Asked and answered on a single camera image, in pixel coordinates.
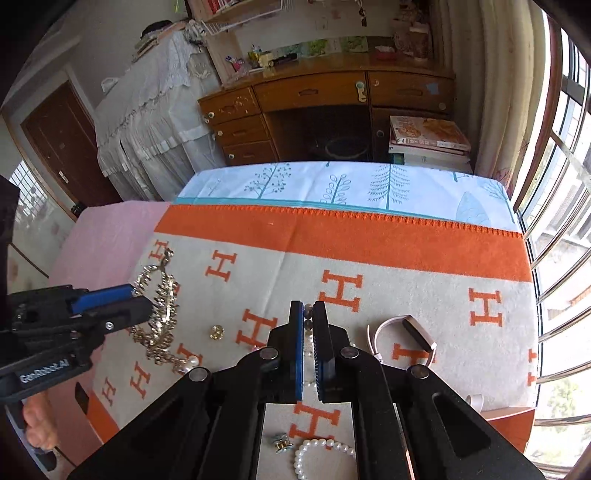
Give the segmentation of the person's left hand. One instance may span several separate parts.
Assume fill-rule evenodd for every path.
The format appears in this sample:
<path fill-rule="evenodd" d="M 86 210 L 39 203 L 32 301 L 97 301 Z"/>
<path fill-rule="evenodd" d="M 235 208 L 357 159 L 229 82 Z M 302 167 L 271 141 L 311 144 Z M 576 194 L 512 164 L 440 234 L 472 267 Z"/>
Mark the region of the person's left hand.
<path fill-rule="evenodd" d="M 25 436 L 34 448 L 49 451 L 58 444 L 57 423 L 46 392 L 27 398 L 23 405 Z"/>

